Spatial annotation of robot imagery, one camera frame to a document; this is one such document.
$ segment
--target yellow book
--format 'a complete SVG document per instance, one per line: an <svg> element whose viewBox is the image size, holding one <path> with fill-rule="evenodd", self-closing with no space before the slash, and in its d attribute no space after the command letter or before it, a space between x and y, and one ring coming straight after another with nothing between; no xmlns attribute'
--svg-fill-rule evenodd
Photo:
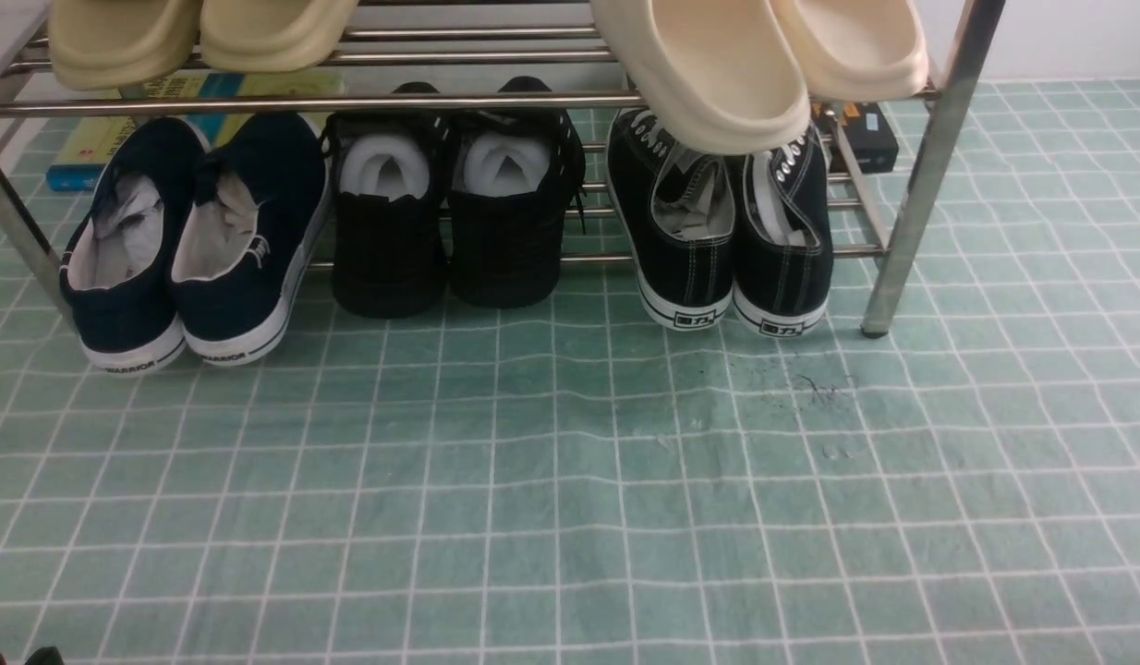
<svg viewBox="0 0 1140 665"><path fill-rule="evenodd" d="M239 73L178 73L152 81L147 96L153 99L227 98L247 96L328 96L344 91L344 80L333 72L308 71L275 75ZM117 92L105 98L119 99ZM186 120L202 130L214 147L223 146L241 129L249 114L194 114ZM308 114L323 128L328 114ZM46 178L55 192L93 189L101 170L135 131L131 119L82 119L56 155Z"/></svg>

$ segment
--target shoe rack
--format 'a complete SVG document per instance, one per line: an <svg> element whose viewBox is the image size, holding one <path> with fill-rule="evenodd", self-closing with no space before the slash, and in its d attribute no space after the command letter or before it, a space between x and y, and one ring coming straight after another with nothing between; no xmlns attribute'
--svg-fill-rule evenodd
<svg viewBox="0 0 1140 665"><path fill-rule="evenodd" d="M360 5L426 6L440 11L441 6L451 5L536 5L586 2L586 0L363 0ZM878 278L874 282L870 306L862 321L862 333L868 338L881 338L889 333L898 300L906 286L913 260L919 251L923 232L936 206L938 189L955 152L955 144L966 122L968 105L977 88L977 80L984 67L988 47L992 44L996 25L1005 0L967 0L946 63L940 71L933 68L933 76L922 91L917 94L929 110L919 154L913 164L907 185L906 201L898 209L898 218L883 219L879 208L871 201L870 187L857 168L840 123L825 123L825 138L831 148L845 155L849 172L833 176L833 183L847 185L853 192L849 197L836 198L829 205L836 210L857 210L863 220L863 230L869 243L839 245L837 258L877 261ZM449 29L402 29L348 30L341 50L324 64L337 67L376 67L392 65L536 65L536 64L584 64L613 63L616 57L601 46L549 47L544 43L560 41L591 41L598 39L594 26L449 26ZM487 42L489 50L437 50L437 42ZM535 47L534 42L543 43ZM378 46L393 43L406 50L378 50ZM565 108L600 110L624 108L642 105L638 92L606 90L591 92L548 92L527 95L431 95L431 96L353 96L336 97L245 97L228 99L144 99L138 89L122 90L122 99L92 100L46 100L17 102L17 94L33 73L50 71L47 56L49 35L42 29L28 32L19 46L14 47L5 58L6 66L0 74L0 119L30 117L96 117L130 116L147 119L164 114L227 114L259 113L259 111L348 111L348 110L507 110L507 108ZM198 56L193 56L188 68L206 68ZM602 153L603 144L587 144L588 153ZM586 194L605 194L602 183L587 183ZM610 206L587 208L588 216L610 216ZM51 300L67 316L67 307L60 298L56 274L59 261L41 228L32 219L30 211L16 193L11 181L0 169L0 226L7 233L9 243L22 254L41 286ZM611 265L630 261L626 254L567 254L568 265ZM317 268L329 268L320 262Z"/></svg>

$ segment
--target shoe pair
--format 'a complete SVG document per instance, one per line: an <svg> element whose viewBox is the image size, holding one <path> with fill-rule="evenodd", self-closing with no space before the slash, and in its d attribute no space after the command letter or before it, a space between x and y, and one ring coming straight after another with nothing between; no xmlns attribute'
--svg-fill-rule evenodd
<svg viewBox="0 0 1140 665"><path fill-rule="evenodd" d="M832 276L826 178L811 124L776 151L722 157L677 143L649 110L621 111L606 186L651 318L705 330L733 302L766 338L813 329Z"/></svg>
<svg viewBox="0 0 1140 665"><path fill-rule="evenodd" d="M181 119L127 138L60 268L85 357L161 370L185 346L236 366L278 346L328 216L328 164L299 114L256 114L227 146Z"/></svg>
<svg viewBox="0 0 1140 665"><path fill-rule="evenodd" d="M55 0L56 79L101 90L161 79L199 51L211 67L292 72L336 50L358 0Z"/></svg>
<svg viewBox="0 0 1140 665"><path fill-rule="evenodd" d="M548 92L519 76L499 90ZM396 94L435 94L426 83ZM333 292L358 316L422 314L451 292L472 306L522 308L548 298L562 266L567 206L586 156L561 110L335 114ZM450 208L451 254L439 232Z"/></svg>
<svg viewBox="0 0 1140 665"><path fill-rule="evenodd" d="M906 98L928 80L912 0L592 0L595 25L690 148L788 144L829 99Z"/></svg>

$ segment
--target beige slipper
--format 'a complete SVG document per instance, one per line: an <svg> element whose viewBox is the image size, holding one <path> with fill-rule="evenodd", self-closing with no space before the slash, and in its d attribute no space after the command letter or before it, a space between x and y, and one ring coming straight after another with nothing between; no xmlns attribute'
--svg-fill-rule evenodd
<svg viewBox="0 0 1140 665"><path fill-rule="evenodd" d="M772 0L812 94L904 99L928 83L928 42L912 0Z"/></svg>
<svg viewBox="0 0 1140 665"><path fill-rule="evenodd" d="M147 83L180 68L197 40L199 0L55 0L49 56L73 90Z"/></svg>
<svg viewBox="0 0 1140 665"><path fill-rule="evenodd" d="M694 151L777 148L809 123L767 0L592 0L595 24L665 128Z"/></svg>
<svg viewBox="0 0 1140 665"><path fill-rule="evenodd" d="M292 72L336 51L359 0L204 0L202 55L220 71Z"/></svg>

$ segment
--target black canvas shoe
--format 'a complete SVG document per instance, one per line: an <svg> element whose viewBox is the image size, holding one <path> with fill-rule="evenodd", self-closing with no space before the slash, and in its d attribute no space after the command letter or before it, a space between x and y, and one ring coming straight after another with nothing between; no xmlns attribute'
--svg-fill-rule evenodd
<svg viewBox="0 0 1140 665"><path fill-rule="evenodd" d="M409 83L396 94L438 94ZM333 295L358 316L426 311L447 290L439 205L453 139L439 114L334 114L328 119L336 195Z"/></svg>
<svg viewBox="0 0 1140 665"><path fill-rule="evenodd" d="M782 148L730 159L738 202L734 308L768 338L821 319L832 279L828 165L815 127Z"/></svg>
<svg viewBox="0 0 1140 665"><path fill-rule="evenodd" d="M677 144L651 111L621 111L606 140L606 188L648 315L673 330L717 324L733 285L726 162Z"/></svg>
<svg viewBox="0 0 1140 665"><path fill-rule="evenodd" d="M190 124L153 119L98 178L60 266L60 291L93 366L147 374L185 348L165 276L193 202L193 170L206 151Z"/></svg>
<svg viewBox="0 0 1140 665"><path fill-rule="evenodd" d="M519 76L502 92L548 92ZM587 160L565 111L463 114L450 205L450 290L486 308L548 298L562 270L567 206Z"/></svg>
<svg viewBox="0 0 1140 665"><path fill-rule="evenodd" d="M283 340L328 218L328 163L299 114L256 114L197 168L169 289L185 338L212 365L235 366Z"/></svg>

